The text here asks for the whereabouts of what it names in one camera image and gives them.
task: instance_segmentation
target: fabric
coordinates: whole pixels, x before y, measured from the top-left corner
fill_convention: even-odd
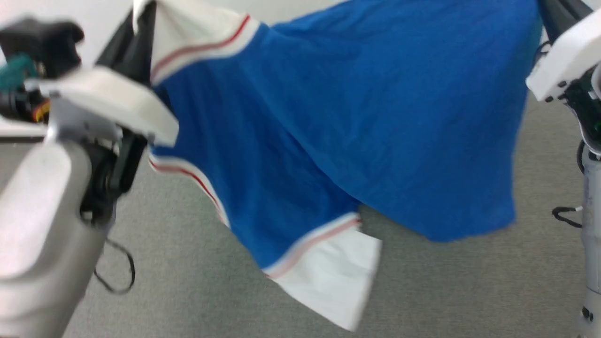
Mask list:
[[[535,1],[351,0],[272,28],[159,1],[152,78],[180,134],[151,164],[196,180],[268,277],[354,330],[380,248],[358,204],[437,241],[512,222],[539,39]]]

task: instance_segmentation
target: floor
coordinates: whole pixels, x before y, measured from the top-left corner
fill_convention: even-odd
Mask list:
[[[581,202],[578,136],[563,106],[528,104],[515,159],[519,217],[507,230],[434,244],[363,209],[365,231],[384,244],[356,334],[265,279],[196,186],[144,163],[111,235],[134,253],[136,286],[115,297],[92,281],[66,337],[568,337],[584,255],[579,231],[551,209]],[[1,185],[27,149],[0,146]],[[109,249],[99,268],[128,281],[126,262]]]

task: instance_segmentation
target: wire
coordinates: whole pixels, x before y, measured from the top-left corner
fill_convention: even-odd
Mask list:
[[[584,140],[580,140],[580,144],[578,145],[578,151],[576,152],[576,163],[578,163],[578,168],[580,168],[580,172],[584,174],[584,164],[582,163],[582,155],[584,154],[584,147],[586,144]]]
[[[125,295],[126,293],[128,293],[132,290],[133,284],[136,282],[136,266],[133,262],[133,256],[127,249],[125,249],[119,243],[113,242],[112,240],[110,240],[108,238],[106,239],[106,243],[108,245],[114,247],[115,249],[121,251],[122,253],[124,253],[127,256],[127,260],[129,261],[129,272],[132,275],[132,279],[129,282],[128,287],[126,287],[125,289],[117,290],[114,287],[112,287],[109,283],[107,283],[107,281],[100,276],[100,274],[98,273],[98,271],[96,269],[94,269],[94,276],[96,276],[96,279],[98,279],[100,284],[102,284],[108,292],[110,292],[114,295]]]
[[[582,228],[582,224],[580,223],[576,223],[568,218],[565,218],[563,216],[560,216],[560,214],[563,214],[564,212],[576,212],[576,211],[580,211],[582,210],[582,207],[567,207],[567,206],[558,206],[555,209],[553,209],[552,214],[553,216],[557,219],[560,220],[562,222],[566,222],[567,224],[570,224],[571,226],[573,226],[574,228]]]

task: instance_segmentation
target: white robot link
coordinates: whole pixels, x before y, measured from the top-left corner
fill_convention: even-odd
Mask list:
[[[587,193],[583,224],[572,225],[582,227],[587,296],[576,329],[601,338],[601,10],[580,0],[539,4],[549,41],[526,83],[538,100],[571,107],[581,126]],[[149,84],[155,13],[154,2],[139,17],[132,12],[91,69],[80,65],[82,33],[72,23],[26,19],[0,31],[7,60],[28,56],[50,83],[52,109],[44,141],[0,195],[0,338],[63,336],[145,147],[175,143],[177,120]],[[25,87],[0,93],[0,112],[30,120],[39,97]],[[566,210],[576,209],[556,217]]]

